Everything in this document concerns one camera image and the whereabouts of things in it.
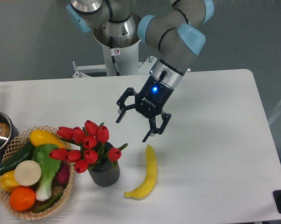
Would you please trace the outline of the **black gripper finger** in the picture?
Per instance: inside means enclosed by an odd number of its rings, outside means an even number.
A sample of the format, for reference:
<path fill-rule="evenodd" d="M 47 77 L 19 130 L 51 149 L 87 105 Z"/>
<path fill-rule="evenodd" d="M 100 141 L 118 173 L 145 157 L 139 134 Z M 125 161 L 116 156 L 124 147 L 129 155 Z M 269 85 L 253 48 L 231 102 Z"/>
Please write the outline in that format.
<path fill-rule="evenodd" d="M 162 124 L 160 127 L 156 126 L 156 116 L 152 116 L 152 117 L 148 118 L 150 129 L 147 132 L 147 134 L 145 135 L 142 142 L 146 142 L 150 136 L 154 136 L 155 134 L 159 134 L 159 135 L 163 134 L 171 117 L 172 117 L 172 115 L 170 113 L 162 112 L 161 113 Z"/>
<path fill-rule="evenodd" d="M 118 113 L 119 116 L 116 119 L 116 123 L 119 123 L 124 115 L 126 114 L 127 111 L 131 110 L 131 109 L 135 109 L 135 103 L 130 104 L 130 105 L 126 105 L 126 100 L 129 97 L 135 97 L 136 96 L 136 91 L 134 90 L 134 88 L 129 87 L 127 88 L 124 93 L 120 96 L 120 98 L 118 99 L 118 101 L 116 102 L 117 106 L 119 107 Z"/>

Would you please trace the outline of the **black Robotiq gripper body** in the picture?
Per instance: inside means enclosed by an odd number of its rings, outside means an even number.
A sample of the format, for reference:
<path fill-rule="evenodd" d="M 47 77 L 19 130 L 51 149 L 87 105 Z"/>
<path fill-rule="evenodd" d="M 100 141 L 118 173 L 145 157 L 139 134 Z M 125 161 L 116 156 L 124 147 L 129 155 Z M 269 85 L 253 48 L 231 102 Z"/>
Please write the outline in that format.
<path fill-rule="evenodd" d="M 162 109 L 173 93 L 174 89 L 150 75 L 141 91 L 135 95 L 135 109 L 150 118 L 161 114 Z"/>

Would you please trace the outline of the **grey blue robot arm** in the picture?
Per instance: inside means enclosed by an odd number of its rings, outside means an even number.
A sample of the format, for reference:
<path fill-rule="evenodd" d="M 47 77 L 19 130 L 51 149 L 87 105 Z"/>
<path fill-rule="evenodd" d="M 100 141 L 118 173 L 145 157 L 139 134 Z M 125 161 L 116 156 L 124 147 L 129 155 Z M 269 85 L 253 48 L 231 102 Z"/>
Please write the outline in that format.
<path fill-rule="evenodd" d="M 133 13 L 128 0 L 72 0 L 66 11 L 82 32 L 92 31 L 102 46 L 108 76 L 135 75 L 139 42 L 161 58 L 139 92 L 129 87 L 117 101 L 119 119 L 135 109 L 148 119 L 148 136 L 162 134 L 171 119 L 164 105 L 199 55 L 206 38 L 198 27 L 214 13 L 211 0 L 172 0 L 163 17 Z"/>

